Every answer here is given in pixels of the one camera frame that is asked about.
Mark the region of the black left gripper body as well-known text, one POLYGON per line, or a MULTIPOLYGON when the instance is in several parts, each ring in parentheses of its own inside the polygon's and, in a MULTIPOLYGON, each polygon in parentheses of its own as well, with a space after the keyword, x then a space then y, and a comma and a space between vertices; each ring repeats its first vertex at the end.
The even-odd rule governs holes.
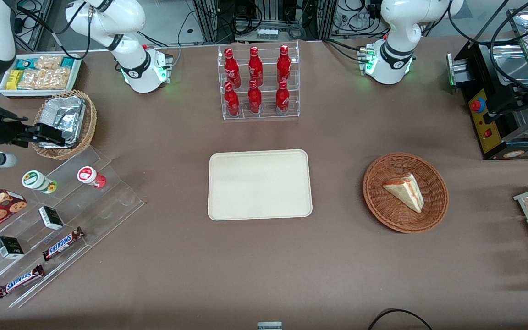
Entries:
POLYGON ((493 123, 501 116, 528 109, 528 92, 522 92, 517 88, 505 88, 486 100, 487 113, 484 115, 484 123, 493 123))

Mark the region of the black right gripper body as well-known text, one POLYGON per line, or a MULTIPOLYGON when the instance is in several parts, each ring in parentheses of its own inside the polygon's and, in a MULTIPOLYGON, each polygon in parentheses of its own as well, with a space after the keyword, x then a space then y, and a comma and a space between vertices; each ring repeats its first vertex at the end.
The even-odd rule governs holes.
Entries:
POLYGON ((27 117, 19 119, 0 117, 0 145, 12 144, 27 148, 28 143, 41 142, 40 128, 26 125, 27 120, 27 117))

